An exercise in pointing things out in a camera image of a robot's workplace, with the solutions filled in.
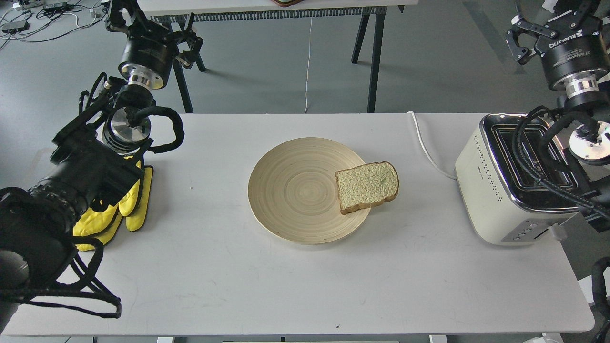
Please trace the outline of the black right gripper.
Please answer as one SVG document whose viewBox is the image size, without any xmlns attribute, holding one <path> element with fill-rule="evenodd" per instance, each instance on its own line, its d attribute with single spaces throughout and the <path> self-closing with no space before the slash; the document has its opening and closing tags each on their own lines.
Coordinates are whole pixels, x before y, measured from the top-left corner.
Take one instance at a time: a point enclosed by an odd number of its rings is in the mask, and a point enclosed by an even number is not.
<svg viewBox="0 0 610 343">
<path fill-rule="evenodd" d="M 555 18 L 544 7 L 546 0 L 514 2 L 520 7 L 522 18 L 516 16 L 512 20 L 506 43 L 520 65 L 540 56 L 549 89 L 564 89 L 568 77 L 582 72 L 596 80 L 609 73 L 609 57 L 601 34 L 603 22 L 595 16 L 601 0 L 559 0 Z M 585 14 L 565 14 L 569 11 Z"/>
</svg>

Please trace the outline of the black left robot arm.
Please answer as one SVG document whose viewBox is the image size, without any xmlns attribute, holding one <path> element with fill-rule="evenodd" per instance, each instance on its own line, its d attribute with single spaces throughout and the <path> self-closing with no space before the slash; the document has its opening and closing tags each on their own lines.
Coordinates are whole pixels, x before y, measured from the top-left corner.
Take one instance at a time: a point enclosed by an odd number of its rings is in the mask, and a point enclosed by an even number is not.
<svg viewBox="0 0 610 343">
<path fill-rule="evenodd" d="M 120 77 L 102 73 L 83 92 L 78 115 L 55 135 L 55 168 L 28 190 L 1 189 L 1 328 L 20 305 L 65 308 L 101 318 L 119 318 L 122 304 L 98 280 L 104 254 L 93 237 L 73 228 L 89 210 L 119 201 L 145 172 L 146 152 L 176 150 L 184 140 L 182 119 L 157 106 L 151 91 L 165 87 L 173 67 L 200 60 L 203 40 L 193 30 L 146 17 L 135 0 L 111 0 L 105 27 L 128 41 Z"/>
</svg>

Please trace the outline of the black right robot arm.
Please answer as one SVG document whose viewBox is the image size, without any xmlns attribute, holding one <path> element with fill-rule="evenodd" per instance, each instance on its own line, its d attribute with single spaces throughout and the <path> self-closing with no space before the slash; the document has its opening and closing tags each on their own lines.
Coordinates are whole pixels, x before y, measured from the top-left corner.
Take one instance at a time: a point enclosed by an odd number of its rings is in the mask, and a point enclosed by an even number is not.
<svg viewBox="0 0 610 343">
<path fill-rule="evenodd" d="M 564 200 L 581 213 L 597 232 L 609 230 L 609 178 L 591 180 L 582 165 L 609 164 L 609 120 L 596 115 L 609 108 L 609 96 L 599 81 L 609 74 L 609 54 L 603 38 L 604 23 L 597 17 L 599 0 L 558 0 L 553 17 L 536 24 L 525 19 L 520 1 L 506 32 L 506 43 L 516 63 L 525 65 L 539 56 L 547 85 L 562 91 L 558 107 L 538 106 L 520 119 L 509 142 L 516 163 L 535 185 Z M 545 176 L 528 160 L 525 130 L 535 119 L 552 124 L 535 151 L 542 166 L 573 176 L 577 189 L 568 191 Z"/>
</svg>

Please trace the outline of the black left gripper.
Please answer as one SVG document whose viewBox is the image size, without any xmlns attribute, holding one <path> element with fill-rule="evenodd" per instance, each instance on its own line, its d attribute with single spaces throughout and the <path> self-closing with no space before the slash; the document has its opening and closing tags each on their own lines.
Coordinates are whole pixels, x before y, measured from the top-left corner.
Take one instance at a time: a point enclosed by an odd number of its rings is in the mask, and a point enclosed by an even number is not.
<svg viewBox="0 0 610 343">
<path fill-rule="evenodd" d="M 123 15 L 131 19 L 127 25 Z M 184 27 L 173 32 L 157 22 L 148 21 L 136 0 L 110 0 L 105 28 L 109 32 L 128 33 L 128 41 L 119 64 L 127 85 L 154 91 L 167 85 L 175 62 L 184 68 L 197 65 L 204 71 L 200 49 L 203 39 L 193 28 L 195 14 L 186 15 Z"/>
</svg>

